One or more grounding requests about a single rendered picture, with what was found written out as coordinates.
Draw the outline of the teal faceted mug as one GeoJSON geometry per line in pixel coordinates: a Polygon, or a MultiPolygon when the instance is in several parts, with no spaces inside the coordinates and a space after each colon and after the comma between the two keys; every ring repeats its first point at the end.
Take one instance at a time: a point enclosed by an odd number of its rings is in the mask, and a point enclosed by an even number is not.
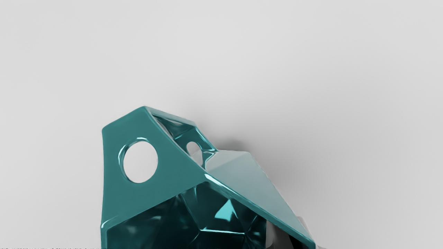
{"type": "Polygon", "coordinates": [[[254,157],[142,106],[102,129],[102,249],[266,249],[267,221],[320,249],[254,157]]]}

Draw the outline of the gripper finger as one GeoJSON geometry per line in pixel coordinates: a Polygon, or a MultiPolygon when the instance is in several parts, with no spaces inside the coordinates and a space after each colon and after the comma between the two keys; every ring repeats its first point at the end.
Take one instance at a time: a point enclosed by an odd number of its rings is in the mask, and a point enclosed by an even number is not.
{"type": "Polygon", "coordinates": [[[266,249],[308,249],[281,228],[267,221],[266,249]]]}

